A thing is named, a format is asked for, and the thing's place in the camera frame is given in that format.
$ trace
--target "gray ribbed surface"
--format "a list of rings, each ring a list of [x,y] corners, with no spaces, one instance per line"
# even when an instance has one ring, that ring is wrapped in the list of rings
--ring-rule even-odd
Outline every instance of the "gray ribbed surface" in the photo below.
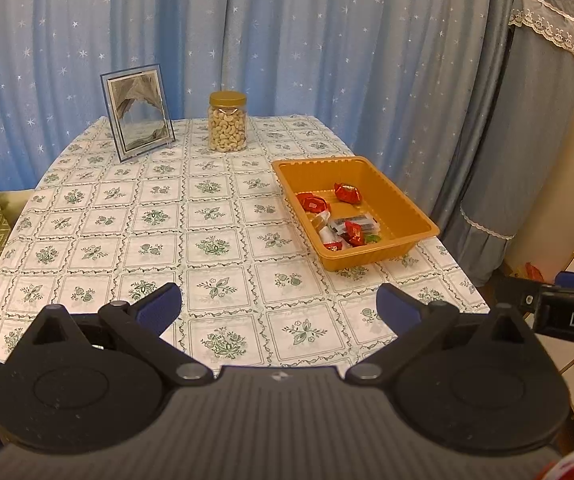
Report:
[[[289,377],[276,381],[280,372]],[[120,446],[63,457],[7,446],[0,480],[532,480],[556,458],[443,449],[407,428],[379,390],[344,384],[332,367],[229,367],[209,386],[177,391]]]

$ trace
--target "jar lid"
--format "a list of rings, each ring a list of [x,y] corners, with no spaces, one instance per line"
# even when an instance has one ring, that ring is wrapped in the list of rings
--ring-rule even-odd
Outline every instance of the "jar lid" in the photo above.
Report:
[[[247,103],[247,96],[243,92],[234,90],[221,90],[209,94],[209,104],[211,106],[235,107],[244,106]]]

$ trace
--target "orange plastic tray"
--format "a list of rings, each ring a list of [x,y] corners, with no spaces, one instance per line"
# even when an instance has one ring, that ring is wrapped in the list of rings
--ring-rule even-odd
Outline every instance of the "orange plastic tray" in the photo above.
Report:
[[[276,160],[272,167],[326,270],[402,256],[416,242],[439,232],[427,215],[363,156]],[[340,202],[334,194],[336,182],[357,187],[363,196],[362,202],[358,205]],[[296,198],[296,193],[302,192],[324,198],[333,219],[369,212],[381,225],[381,241],[342,251],[328,250],[311,224],[315,215],[306,212]]]

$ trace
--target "jar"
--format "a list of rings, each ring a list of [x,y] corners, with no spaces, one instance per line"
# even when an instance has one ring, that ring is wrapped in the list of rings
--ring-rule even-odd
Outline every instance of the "jar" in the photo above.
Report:
[[[247,96],[242,92],[212,92],[207,110],[209,147],[217,152],[238,152],[247,145]]]

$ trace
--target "checkered pattern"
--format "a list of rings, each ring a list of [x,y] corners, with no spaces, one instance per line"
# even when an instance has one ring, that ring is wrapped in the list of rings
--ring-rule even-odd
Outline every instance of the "checkered pattern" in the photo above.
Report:
[[[120,164],[101,118],[54,161],[0,261],[0,360],[46,303],[95,312],[166,282],[180,286],[183,312],[162,337],[216,371],[344,372],[395,337],[376,313],[382,282],[486,311],[436,238],[395,260],[323,269],[270,166],[352,155],[317,119],[250,118],[247,149],[226,154],[209,150],[206,120],[174,131],[175,143]]]

